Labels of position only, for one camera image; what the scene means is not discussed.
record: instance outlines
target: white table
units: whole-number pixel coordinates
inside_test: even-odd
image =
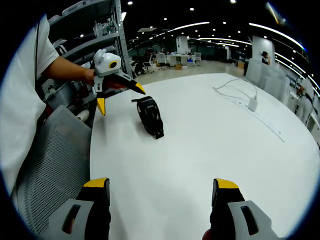
[[[95,113],[91,179],[110,178],[110,240],[196,240],[210,228],[213,179],[235,182],[272,220],[279,237],[304,215],[317,184],[315,140],[281,102],[258,89],[257,114],[276,126],[284,142],[246,109],[217,94],[234,76],[173,78],[144,85],[158,104],[164,137],[144,129],[131,90],[106,100]],[[253,86],[234,81],[221,90],[243,98]]]
[[[188,64],[188,58],[191,58],[191,55],[185,55],[185,54],[168,54],[166,56],[166,59],[168,63],[170,64],[170,67],[174,67],[177,64],[177,57],[181,58],[181,64],[187,65]]]

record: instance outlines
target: cable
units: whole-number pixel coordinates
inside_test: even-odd
[[[255,89],[254,99],[257,99],[257,95],[258,95],[257,87],[256,87],[252,82],[250,82],[249,80],[247,80],[247,79],[245,79],[245,78],[242,78],[242,77],[235,78],[235,79],[232,79],[232,80],[230,80],[230,81],[227,81],[227,82],[226,82],[225,84],[223,84],[222,86],[217,87],[217,88],[216,88],[216,87],[213,87],[213,89],[215,89],[215,90],[216,90],[219,94],[221,94],[221,95],[226,95],[226,94],[223,94],[223,93],[219,92],[218,90],[221,89],[221,88],[223,88],[223,87],[226,86],[227,84],[229,84],[229,83],[231,83],[231,82],[233,82],[233,81],[239,80],[239,79],[241,79],[241,80],[243,80],[243,81],[251,84],[251,85],[254,87],[254,89]],[[241,91],[241,90],[239,90],[239,89],[237,89],[237,90],[238,90],[239,92],[245,94],[245,95],[250,99],[250,97],[249,97],[246,93],[244,93],[243,91]]]
[[[227,97],[230,97],[230,98],[234,98],[234,99],[241,99],[243,101],[246,101],[245,99],[241,98],[241,97],[237,97],[237,96],[231,96],[231,95],[228,95],[228,94],[224,94],[224,93],[221,93],[219,92],[216,88],[213,88],[214,90],[216,90],[216,92],[220,95],[223,95],[223,96],[227,96]]]

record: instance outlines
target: white t-shirt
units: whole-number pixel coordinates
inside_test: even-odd
[[[305,79],[303,79],[301,86],[304,87],[303,93],[307,93],[311,99],[314,99],[314,88],[313,88],[312,83],[310,82],[309,78],[306,77]]]
[[[48,39],[49,23],[39,23],[37,77],[59,56]],[[0,88],[0,168],[9,195],[34,140],[37,120],[46,108],[35,91],[37,26],[15,53]]]

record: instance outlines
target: wall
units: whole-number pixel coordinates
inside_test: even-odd
[[[178,36],[176,38],[176,51],[180,54],[188,52],[188,39],[186,36]]]
[[[252,37],[252,58],[254,60],[260,61],[262,60],[262,52],[266,51],[271,57],[271,65],[275,63],[275,46],[272,41],[259,37]]]

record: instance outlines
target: strip light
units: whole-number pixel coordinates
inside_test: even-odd
[[[218,45],[228,45],[228,46],[232,46],[232,47],[239,47],[238,45],[234,45],[234,44],[229,44],[229,43],[223,43],[223,42],[219,42],[217,43]]]
[[[316,81],[312,77],[310,77],[310,75],[308,75],[308,78],[318,87],[318,89],[320,89]]]
[[[304,71],[301,67],[299,67],[297,64],[295,64],[293,61],[289,60],[288,58],[282,56],[281,54],[279,54],[279,53],[277,53],[277,52],[275,52],[274,54],[275,54],[275,55],[278,55],[278,56],[284,58],[285,60],[287,60],[288,62],[292,63],[292,64],[295,65],[298,69],[300,69],[301,72],[303,72],[304,74],[306,73],[306,71]]]
[[[175,29],[169,30],[167,33],[178,30],[178,29],[184,29],[187,27],[192,27],[192,26],[197,26],[197,25],[202,25],[202,24],[209,24],[209,23],[210,22],[208,22],[208,21],[204,21],[204,22],[198,22],[198,23],[193,23],[193,24],[189,24],[189,25],[179,26],[179,27],[176,27]]]
[[[121,20],[122,22],[125,20],[127,13],[124,11],[123,13],[121,13]]]
[[[274,60],[278,61],[279,63],[287,66],[289,69],[291,69],[292,71],[294,71],[296,74],[298,74],[301,78],[304,79],[304,76],[302,76],[300,73],[298,73],[296,70],[294,70],[292,67],[290,67],[289,65],[285,64],[283,61],[280,61],[278,58],[275,58]]]
[[[233,39],[229,39],[229,38],[202,37],[202,38],[199,38],[199,39],[200,39],[200,40],[225,40],[225,41],[232,41],[232,42],[237,42],[237,43],[252,45],[252,43],[250,43],[250,42],[233,40]]]
[[[266,30],[269,30],[269,31],[274,32],[276,34],[279,34],[279,35],[285,37],[286,39],[289,39],[293,43],[297,44],[303,50],[305,50],[304,46],[302,46],[298,41],[294,40],[292,37],[290,37],[288,35],[285,35],[284,33],[280,32],[280,31],[274,30],[274,29],[272,29],[270,27],[267,27],[267,26],[262,26],[262,25],[259,25],[259,24],[255,24],[255,23],[249,23],[249,25],[250,26],[254,26],[254,27],[258,27],[258,28],[262,28],[262,29],[266,29]]]

